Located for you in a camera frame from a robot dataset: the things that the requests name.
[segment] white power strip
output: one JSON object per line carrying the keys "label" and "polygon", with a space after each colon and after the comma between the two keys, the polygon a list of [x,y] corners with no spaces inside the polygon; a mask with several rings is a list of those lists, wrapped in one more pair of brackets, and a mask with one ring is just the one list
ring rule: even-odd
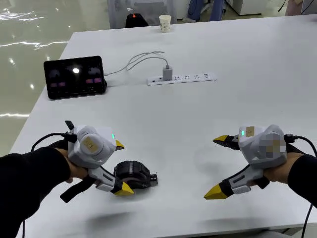
{"label": "white power strip", "polygon": [[163,81],[162,77],[148,78],[148,86],[173,84],[173,83],[190,83],[190,82],[202,82],[202,81],[217,81],[216,76],[213,73],[201,73],[193,75],[173,76],[170,81]]}

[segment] tablet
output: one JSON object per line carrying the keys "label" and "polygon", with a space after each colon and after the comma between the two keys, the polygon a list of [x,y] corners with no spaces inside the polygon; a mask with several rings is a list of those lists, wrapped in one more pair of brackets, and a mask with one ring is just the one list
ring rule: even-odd
{"label": "tablet", "polygon": [[100,56],[46,61],[44,72],[50,99],[96,95],[106,91]]}

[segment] tape measure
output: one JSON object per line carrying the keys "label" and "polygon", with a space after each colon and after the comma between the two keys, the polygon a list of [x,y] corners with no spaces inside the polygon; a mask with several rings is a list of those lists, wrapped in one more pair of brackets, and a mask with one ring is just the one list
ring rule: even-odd
{"label": "tape measure", "polygon": [[124,161],[114,168],[114,176],[128,184],[131,189],[144,189],[158,184],[158,176],[138,161]]}

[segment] paper cup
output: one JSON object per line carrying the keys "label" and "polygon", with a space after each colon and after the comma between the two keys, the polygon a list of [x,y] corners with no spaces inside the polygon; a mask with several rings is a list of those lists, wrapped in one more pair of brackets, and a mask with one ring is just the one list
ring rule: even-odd
{"label": "paper cup", "polygon": [[159,16],[160,29],[163,33],[170,31],[170,21],[172,17],[170,15]]}

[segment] hand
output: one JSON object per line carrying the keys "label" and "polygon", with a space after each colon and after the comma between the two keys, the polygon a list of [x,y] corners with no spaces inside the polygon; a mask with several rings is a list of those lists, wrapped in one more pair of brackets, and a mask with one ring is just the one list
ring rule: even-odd
{"label": "hand", "polygon": [[88,175],[88,171],[85,168],[78,167],[77,165],[73,164],[68,159],[68,151],[63,149],[56,149],[58,150],[66,159],[69,169],[70,169],[70,178],[66,181],[67,183],[72,183],[73,178],[84,179]]}
{"label": "hand", "polygon": [[272,182],[282,182],[287,184],[289,172],[293,164],[299,157],[303,156],[301,153],[287,153],[287,161],[285,164],[264,170],[264,176]]}

